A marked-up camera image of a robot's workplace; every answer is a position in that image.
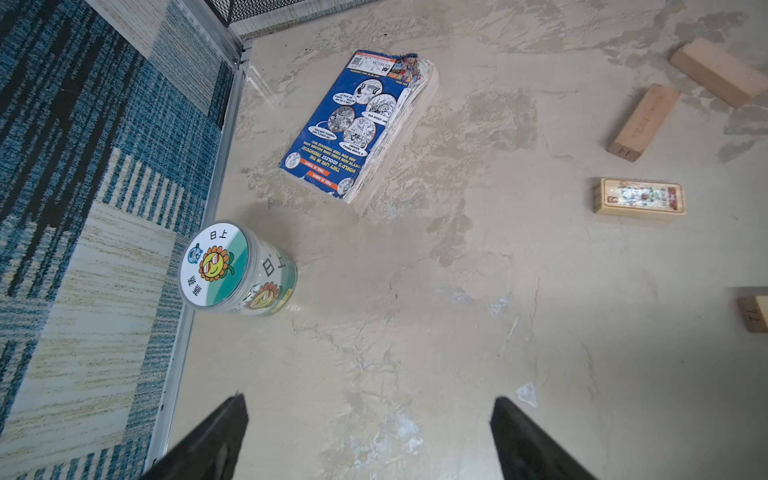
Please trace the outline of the wood block numbered 72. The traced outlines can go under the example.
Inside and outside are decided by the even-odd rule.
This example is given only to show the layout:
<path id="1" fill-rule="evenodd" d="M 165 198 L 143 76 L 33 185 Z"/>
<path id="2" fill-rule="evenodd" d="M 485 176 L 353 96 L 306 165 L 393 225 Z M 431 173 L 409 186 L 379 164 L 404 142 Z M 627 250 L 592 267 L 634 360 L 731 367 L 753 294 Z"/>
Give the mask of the wood block numbered 72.
<path id="1" fill-rule="evenodd" d="M 768 296 L 740 297 L 737 304 L 746 329 L 751 333 L 768 333 Z"/>

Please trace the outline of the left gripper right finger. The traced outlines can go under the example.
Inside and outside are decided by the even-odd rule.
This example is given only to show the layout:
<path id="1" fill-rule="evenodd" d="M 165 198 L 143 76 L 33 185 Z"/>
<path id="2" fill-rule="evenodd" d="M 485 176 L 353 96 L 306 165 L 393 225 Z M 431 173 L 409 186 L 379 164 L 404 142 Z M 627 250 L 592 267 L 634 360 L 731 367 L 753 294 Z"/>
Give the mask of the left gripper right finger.
<path id="1" fill-rule="evenodd" d="M 490 428 L 505 480 L 595 479 L 507 397 L 496 398 Z"/>

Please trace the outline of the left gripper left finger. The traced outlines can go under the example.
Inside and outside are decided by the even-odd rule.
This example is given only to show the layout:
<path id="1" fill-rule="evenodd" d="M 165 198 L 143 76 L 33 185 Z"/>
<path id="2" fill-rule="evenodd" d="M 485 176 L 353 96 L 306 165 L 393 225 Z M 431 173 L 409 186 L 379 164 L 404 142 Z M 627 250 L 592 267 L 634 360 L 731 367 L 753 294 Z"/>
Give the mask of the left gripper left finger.
<path id="1" fill-rule="evenodd" d="M 232 479 L 248 422 L 244 395 L 227 398 L 140 479 Z"/>

